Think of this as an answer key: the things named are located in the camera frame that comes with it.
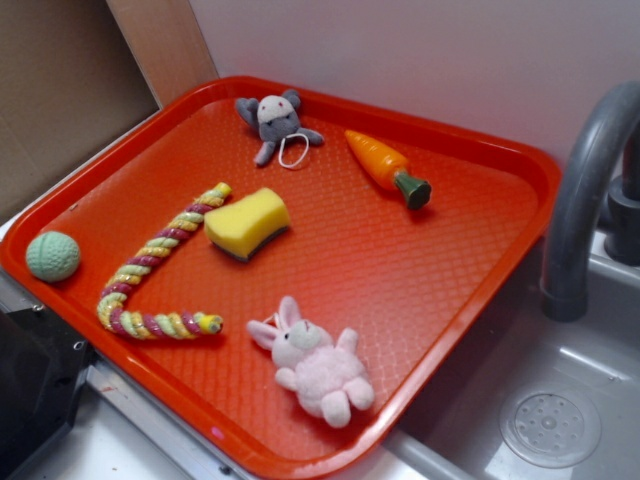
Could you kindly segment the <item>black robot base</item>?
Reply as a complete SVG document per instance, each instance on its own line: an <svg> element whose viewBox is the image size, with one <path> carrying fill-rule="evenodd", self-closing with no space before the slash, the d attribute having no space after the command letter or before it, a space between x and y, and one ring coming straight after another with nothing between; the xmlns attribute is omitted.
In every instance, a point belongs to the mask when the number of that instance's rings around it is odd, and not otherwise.
<svg viewBox="0 0 640 480"><path fill-rule="evenodd" d="M13 479L75 423L90 343L37 305L1 314L1 477Z"/></svg>

